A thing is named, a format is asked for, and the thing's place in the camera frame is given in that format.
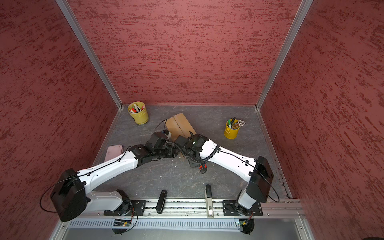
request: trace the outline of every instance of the cardboard piece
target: cardboard piece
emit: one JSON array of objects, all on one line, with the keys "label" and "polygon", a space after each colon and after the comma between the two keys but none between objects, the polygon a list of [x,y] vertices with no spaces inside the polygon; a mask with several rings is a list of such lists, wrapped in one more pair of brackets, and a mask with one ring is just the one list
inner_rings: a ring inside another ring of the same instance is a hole
[{"label": "cardboard piece", "polygon": [[185,138],[190,137],[189,131],[193,134],[196,134],[196,131],[193,129],[187,118],[183,113],[179,113],[169,119],[166,122],[167,129],[172,133],[170,139],[175,141],[178,136],[183,136]]}]

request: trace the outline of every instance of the gray marble surface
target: gray marble surface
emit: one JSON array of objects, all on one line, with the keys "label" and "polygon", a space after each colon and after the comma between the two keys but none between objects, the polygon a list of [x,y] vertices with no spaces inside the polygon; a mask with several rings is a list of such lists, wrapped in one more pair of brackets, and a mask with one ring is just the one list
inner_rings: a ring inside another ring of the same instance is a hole
[{"label": "gray marble surface", "polygon": [[[280,198],[283,198],[276,167],[253,107],[148,105],[147,111],[149,121],[144,125],[137,125],[125,107],[109,139],[108,146],[121,144],[125,150],[128,146],[145,143],[160,121],[178,113],[184,113],[196,133],[241,155],[256,159],[259,155],[267,158],[275,175],[272,184]],[[234,116],[244,120],[246,124],[239,130],[236,139],[227,139],[224,136],[225,121]],[[201,174],[197,168],[190,168],[187,160],[161,159],[124,172],[101,184],[95,190],[122,189],[132,198],[150,198],[159,197],[161,190],[166,189],[168,197],[204,198],[204,187],[210,184],[214,198],[233,199],[247,185],[238,175],[217,164],[208,162],[207,167],[208,171]],[[273,190],[270,191],[270,196],[276,198]]]}]

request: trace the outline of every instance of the black base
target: black base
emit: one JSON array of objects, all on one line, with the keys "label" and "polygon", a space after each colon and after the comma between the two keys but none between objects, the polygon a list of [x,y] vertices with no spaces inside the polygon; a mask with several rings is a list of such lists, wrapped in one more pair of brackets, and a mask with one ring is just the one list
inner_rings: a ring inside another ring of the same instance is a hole
[{"label": "black base", "polygon": [[[224,200],[223,201],[223,212],[224,216],[239,216],[239,213],[236,210],[235,207],[235,200]],[[262,216],[263,210],[261,209],[260,202],[255,202],[255,204],[252,206],[252,211],[254,216]]]},{"label": "black base", "polygon": [[[131,200],[131,204],[133,206],[134,211],[138,216],[143,216],[144,210],[145,210],[145,203],[146,200]],[[119,216],[123,217],[122,212],[120,211],[110,211],[110,210],[104,210],[104,216]],[[128,211],[125,216],[130,216],[131,212]]]}]

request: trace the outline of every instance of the yellow bucket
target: yellow bucket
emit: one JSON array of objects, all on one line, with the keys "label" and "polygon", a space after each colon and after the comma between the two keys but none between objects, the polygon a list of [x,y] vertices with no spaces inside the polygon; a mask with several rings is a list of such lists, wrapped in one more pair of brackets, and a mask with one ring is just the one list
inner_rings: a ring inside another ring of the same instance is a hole
[{"label": "yellow bucket", "polygon": [[228,127],[228,121],[227,123],[225,124],[225,130],[224,130],[224,136],[228,139],[235,139],[237,137],[237,133],[239,132],[239,129],[230,129]]},{"label": "yellow bucket", "polygon": [[[136,104],[140,109],[144,106],[144,109],[141,110],[141,112],[139,112],[139,113],[131,113],[129,110],[131,108],[135,109],[134,104]],[[131,103],[128,106],[128,112],[131,115],[131,117],[133,117],[133,119],[135,120],[135,123],[141,125],[141,124],[148,122],[149,117],[148,117],[148,113],[147,113],[147,108],[145,107],[145,104],[143,102]]]}]

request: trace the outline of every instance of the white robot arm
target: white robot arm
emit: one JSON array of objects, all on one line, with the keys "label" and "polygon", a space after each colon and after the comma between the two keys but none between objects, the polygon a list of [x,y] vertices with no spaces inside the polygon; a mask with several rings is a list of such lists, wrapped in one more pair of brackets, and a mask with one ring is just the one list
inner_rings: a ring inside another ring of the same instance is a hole
[{"label": "white robot arm", "polygon": [[118,209],[124,201],[122,195],[125,193],[121,193],[121,190],[95,193],[93,189],[153,158],[176,157],[179,152],[189,160],[191,167],[199,167],[202,173],[207,170],[207,161],[211,161],[248,182],[237,200],[240,214],[246,215],[256,201],[266,201],[273,174],[265,158],[259,156],[256,160],[242,156],[218,146],[200,134],[191,135],[188,139],[179,136],[175,142],[170,142],[166,134],[168,131],[155,132],[145,145],[129,147],[120,156],[97,166],[78,172],[73,169],[63,172],[51,193],[51,200],[60,219],[63,222],[69,221],[83,211]]}]

